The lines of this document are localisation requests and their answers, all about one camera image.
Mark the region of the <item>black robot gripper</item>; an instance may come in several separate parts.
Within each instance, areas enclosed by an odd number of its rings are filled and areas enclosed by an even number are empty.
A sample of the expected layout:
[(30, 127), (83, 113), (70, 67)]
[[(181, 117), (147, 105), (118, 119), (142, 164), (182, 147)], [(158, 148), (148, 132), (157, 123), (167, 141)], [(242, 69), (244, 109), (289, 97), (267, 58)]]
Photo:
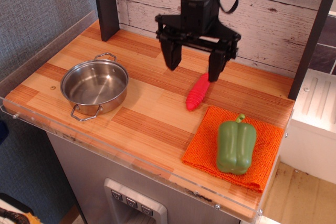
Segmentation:
[(226, 63), (236, 58), (241, 35), (218, 19), (220, 0), (181, 0), (179, 15), (157, 15), (157, 38), (166, 66), (174, 71), (182, 60), (182, 46), (211, 52), (208, 80), (216, 82)]

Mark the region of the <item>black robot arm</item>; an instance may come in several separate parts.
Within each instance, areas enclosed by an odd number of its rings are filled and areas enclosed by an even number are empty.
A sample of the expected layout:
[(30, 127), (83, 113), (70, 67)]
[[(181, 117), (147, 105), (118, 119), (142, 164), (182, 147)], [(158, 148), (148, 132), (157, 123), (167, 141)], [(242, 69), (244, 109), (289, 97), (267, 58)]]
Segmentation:
[(219, 21), (219, 11), (224, 11), (221, 0), (181, 0), (179, 15), (156, 16), (156, 36), (170, 70), (180, 64), (182, 46), (187, 46), (210, 53), (208, 80), (218, 80), (226, 62), (236, 58), (241, 39), (239, 33)]

